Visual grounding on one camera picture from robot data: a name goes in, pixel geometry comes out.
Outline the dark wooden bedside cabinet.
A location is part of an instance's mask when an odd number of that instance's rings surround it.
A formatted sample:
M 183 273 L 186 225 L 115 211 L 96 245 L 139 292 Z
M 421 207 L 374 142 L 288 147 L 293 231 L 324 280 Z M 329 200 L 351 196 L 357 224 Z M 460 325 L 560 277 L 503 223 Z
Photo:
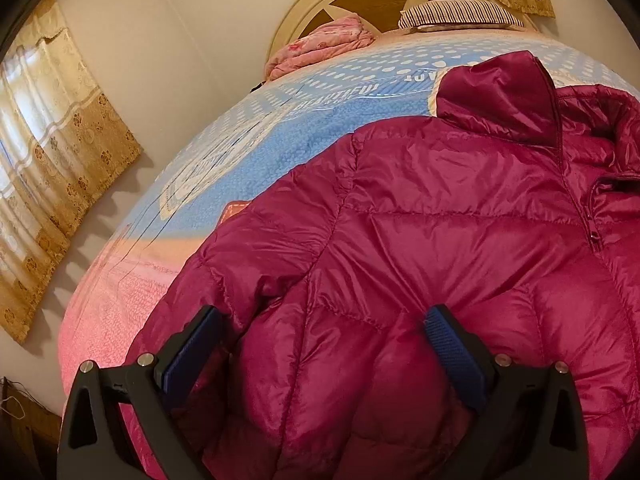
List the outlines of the dark wooden bedside cabinet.
M 55 479 L 62 419 L 1 378 L 1 478 Z

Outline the magenta puffer down jacket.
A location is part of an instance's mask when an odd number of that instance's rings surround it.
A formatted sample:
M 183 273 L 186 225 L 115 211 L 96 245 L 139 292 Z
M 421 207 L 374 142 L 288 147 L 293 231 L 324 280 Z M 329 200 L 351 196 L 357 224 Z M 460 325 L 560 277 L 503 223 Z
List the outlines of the magenta puffer down jacket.
M 589 474 L 639 431 L 639 103 L 522 51 L 448 70 L 436 113 L 342 136 L 221 223 L 128 360 L 200 307 L 224 346 L 176 419 L 218 479 L 412 479 L 470 416 L 427 343 L 444 304 L 515 362 L 564 362 Z

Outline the striped pillow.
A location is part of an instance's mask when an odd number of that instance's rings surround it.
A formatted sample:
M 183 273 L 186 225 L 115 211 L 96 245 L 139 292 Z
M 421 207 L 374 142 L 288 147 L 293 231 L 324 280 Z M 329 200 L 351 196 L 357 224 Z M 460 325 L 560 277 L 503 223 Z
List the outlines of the striped pillow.
M 400 12 L 399 29 L 509 28 L 525 24 L 488 0 L 430 0 Z

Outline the beige floral left curtain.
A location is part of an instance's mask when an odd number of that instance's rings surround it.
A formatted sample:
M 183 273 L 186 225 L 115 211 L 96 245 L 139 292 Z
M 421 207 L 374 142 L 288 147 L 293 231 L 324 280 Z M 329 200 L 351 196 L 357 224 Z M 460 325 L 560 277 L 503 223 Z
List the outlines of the beige floral left curtain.
M 85 214 L 141 153 L 58 0 L 41 0 L 1 62 L 1 327 L 18 344 Z

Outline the blue pink patterned bedspread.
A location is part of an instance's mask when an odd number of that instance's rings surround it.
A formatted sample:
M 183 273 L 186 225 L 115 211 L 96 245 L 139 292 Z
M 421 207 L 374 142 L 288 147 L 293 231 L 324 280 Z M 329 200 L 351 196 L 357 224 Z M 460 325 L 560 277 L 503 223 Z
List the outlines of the blue pink patterned bedspread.
M 265 84 L 220 116 L 157 177 L 80 282 L 58 333 L 62 383 L 82 362 L 127 356 L 169 286 L 221 223 L 342 136 L 436 113 L 448 70 L 526 51 L 555 88 L 639 92 L 602 63 L 527 32 L 376 44 Z

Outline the pink folded blanket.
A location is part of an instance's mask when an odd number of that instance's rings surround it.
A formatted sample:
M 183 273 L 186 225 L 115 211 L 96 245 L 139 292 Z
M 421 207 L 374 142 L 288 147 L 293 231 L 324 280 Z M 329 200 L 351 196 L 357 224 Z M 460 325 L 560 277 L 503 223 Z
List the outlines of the pink folded blanket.
M 348 14 L 277 50 L 265 65 L 264 81 L 275 81 L 306 66 L 369 47 L 374 40 L 375 36 L 364 27 L 361 18 Z

